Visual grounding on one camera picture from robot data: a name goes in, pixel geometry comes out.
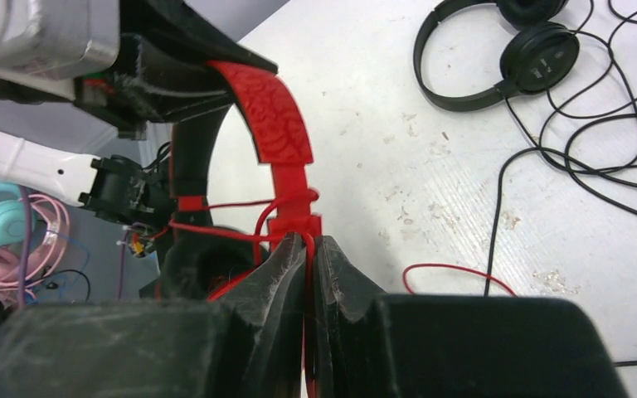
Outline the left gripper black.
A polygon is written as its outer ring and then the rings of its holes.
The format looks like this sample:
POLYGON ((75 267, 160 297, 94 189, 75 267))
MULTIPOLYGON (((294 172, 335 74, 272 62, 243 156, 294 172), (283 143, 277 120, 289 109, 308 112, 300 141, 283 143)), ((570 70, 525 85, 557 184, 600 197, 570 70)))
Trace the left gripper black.
POLYGON ((231 93, 208 64, 227 61, 277 73, 183 1, 121 1, 119 54, 108 69, 75 80, 74 105, 135 133, 223 109, 231 93))

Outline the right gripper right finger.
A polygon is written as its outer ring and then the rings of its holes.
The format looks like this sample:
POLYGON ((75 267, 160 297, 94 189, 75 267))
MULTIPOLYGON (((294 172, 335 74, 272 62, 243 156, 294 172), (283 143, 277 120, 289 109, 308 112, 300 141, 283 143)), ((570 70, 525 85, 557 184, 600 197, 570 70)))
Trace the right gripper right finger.
POLYGON ((316 390, 320 397, 389 397, 385 291, 354 266, 331 236, 314 257, 316 390))

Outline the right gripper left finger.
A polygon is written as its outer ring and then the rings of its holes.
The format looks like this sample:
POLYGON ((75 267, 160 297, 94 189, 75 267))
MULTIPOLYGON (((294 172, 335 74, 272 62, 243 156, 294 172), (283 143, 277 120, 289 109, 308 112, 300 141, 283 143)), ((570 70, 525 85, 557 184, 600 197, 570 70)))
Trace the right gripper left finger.
POLYGON ((208 395, 299 397, 306 250, 298 234, 209 304, 208 395))

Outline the red black headphones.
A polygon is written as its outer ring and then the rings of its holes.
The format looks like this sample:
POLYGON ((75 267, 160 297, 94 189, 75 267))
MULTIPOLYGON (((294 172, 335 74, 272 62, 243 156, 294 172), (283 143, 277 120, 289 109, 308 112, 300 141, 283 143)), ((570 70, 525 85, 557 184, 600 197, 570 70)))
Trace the red black headphones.
POLYGON ((226 111, 177 124, 169 160, 170 197, 177 203, 167 231, 167 252, 154 290, 157 299, 216 300, 262 265, 261 245, 275 250, 288 234, 304 240, 305 279, 313 281, 320 215, 319 194, 309 187, 306 166, 314 156, 302 114, 284 82, 266 70, 227 61, 208 64, 220 73, 252 137, 260 164, 270 167, 275 196, 264 200, 251 234, 213 226, 207 187, 211 154, 226 111))

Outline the small black headphones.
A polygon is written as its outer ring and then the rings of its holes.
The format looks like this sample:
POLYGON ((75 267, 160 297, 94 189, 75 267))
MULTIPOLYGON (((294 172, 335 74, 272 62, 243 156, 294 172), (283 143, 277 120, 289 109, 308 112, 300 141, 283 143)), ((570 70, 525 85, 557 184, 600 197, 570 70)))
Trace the small black headphones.
POLYGON ((552 21, 567 5, 563 0, 492 1, 503 19, 518 30, 506 45, 499 61, 502 80, 493 87, 462 97, 436 94, 422 75, 425 45, 435 29, 457 12, 487 5, 487 1, 453 0, 438 4, 416 35, 412 65, 421 93, 435 107, 456 112, 474 112, 521 95, 539 95, 561 82, 580 54, 576 33, 552 21))

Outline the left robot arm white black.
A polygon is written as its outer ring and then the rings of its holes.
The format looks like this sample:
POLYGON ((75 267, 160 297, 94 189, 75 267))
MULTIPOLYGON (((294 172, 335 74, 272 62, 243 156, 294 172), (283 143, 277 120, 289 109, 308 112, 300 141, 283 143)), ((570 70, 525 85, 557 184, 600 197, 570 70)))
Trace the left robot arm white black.
MULTIPOLYGON (((213 61, 278 70, 183 1, 0 1, 0 100, 73 104, 123 138, 228 106, 213 61)), ((3 132, 0 179, 114 222, 165 221, 171 207, 127 159, 3 132)))

